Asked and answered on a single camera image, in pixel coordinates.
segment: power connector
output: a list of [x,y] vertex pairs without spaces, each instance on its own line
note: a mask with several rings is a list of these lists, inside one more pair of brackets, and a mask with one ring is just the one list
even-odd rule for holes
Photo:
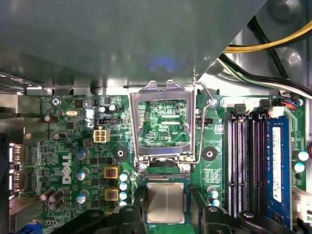
[[292,211],[294,217],[312,223],[312,194],[292,187]]

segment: yellow wire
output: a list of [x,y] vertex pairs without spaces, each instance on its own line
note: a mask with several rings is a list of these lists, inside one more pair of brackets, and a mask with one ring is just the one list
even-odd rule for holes
[[265,50],[270,47],[274,47],[277,45],[281,45],[284,43],[287,43],[293,39],[296,39],[297,37],[300,37],[301,35],[307,33],[308,31],[312,30],[312,21],[310,21],[306,26],[298,30],[297,32],[289,35],[288,37],[285,37],[281,40],[273,41],[270,43],[262,44],[262,45],[253,45],[253,46],[241,46],[241,47],[227,47],[225,49],[225,53],[248,53],[248,52],[254,52],[259,50]]

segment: ram module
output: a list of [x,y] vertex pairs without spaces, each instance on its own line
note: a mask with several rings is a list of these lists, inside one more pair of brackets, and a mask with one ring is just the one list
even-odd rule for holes
[[291,138],[288,116],[267,122],[268,214],[286,228],[292,228]]

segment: dell logo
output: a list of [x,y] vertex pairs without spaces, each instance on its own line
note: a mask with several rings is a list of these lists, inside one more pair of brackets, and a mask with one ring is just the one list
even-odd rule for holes
[[72,154],[68,153],[68,155],[63,156],[63,184],[71,184],[72,178],[70,176],[70,173],[72,172],[72,169],[70,168],[72,166]]

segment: electrolytic capacitor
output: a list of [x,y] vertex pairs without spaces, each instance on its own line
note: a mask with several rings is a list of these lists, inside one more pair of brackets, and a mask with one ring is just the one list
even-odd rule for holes
[[218,198],[218,196],[219,196],[219,193],[218,193],[218,191],[215,189],[215,187],[209,187],[209,188],[207,189],[207,193],[208,193],[208,195],[209,195],[210,197],[212,197],[213,199],[216,199],[216,198]]
[[41,194],[40,199],[46,201],[53,193],[55,193],[55,188],[49,188],[43,194]]
[[109,113],[109,109],[106,106],[100,106],[98,108],[98,112],[100,112],[101,114],[107,114],[107,113]]
[[59,117],[58,116],[45,115],[43,117],[43,121],[46,123],[58,123]]
[[57,190],[55,193],[53,193],[50,197],[49,197],[49,201],[50,202],[56,202],[57,200],[59,200],[62,196],[64,195],[64,191],[62,189]]
[[297,172],[297,173],[302,173],[304,172],[305,166],[302,162],[295,162],[292,161],[292,168]]
[[78,204],[83,204],[89,198],[90,193],[88,190],[81,190],[80,193],[76,197],[76,202]]
[[63,199],[57,200],[55,203],[51,203],[49,205],[49,209],[50,209],[50,211],[56,211],[63,204],[64,204],[64,200]]
[[119,179],[121,182],[124,182],[126,180],[128,180],[128,176],[130,175],[130,173],[128,171],[123,171],[120,176]]
[[211,196],[207,198],[207,201],[212,205],[212,206],[220,206],[220,201],[218,199],[214,199]]
[[119,194],[119,198],[120,198],[120,200],[125,200],[125,199],[127,199],[127,193],[125,193],[125,192],[121,192],[120,194]]
[[66,140],[67,134],[66,133],[56,133],[53,136],[53,140],[59,141],[59,140]]
[[110,111],[111,113],[117,113],[118,110],[119,110],[119,108],[118,108],[116,105],[114,105],[114,104],[110,104],[109,107],[108,107],[108,109],[109,109],[109,111]]
[[82,149],[82,150],[78,150],[76,152],[76,158],[78,160],[84,160],[84,159],[88,158],[89,155],[90,155],[90,150],[88,150],[88,149]]
[[309,153],[304,150],[294,149],[292,150],[292,158],[294,160],[307,161],[309,158]]
[[306,151],[300,151],[298,153],[298,159],[303,162],[307,161],[309,159],[309,153]]
[[76,172],[76,178],[77,180],[81,181],[81,180],[84,180],[86,177],[88,177],[89,174],[90,174],[89,169],[84,167]]
[[127,205],[127,202],[125,202],[125,201],[121,201],[120,203],[119,203],[119,206],[126,206]]
[[128,184],[129,184],[129,182],[127,180],[122,182],[122,183],[120,183],[119,184],[119,189],[121,191],[127,191],[128,190]]

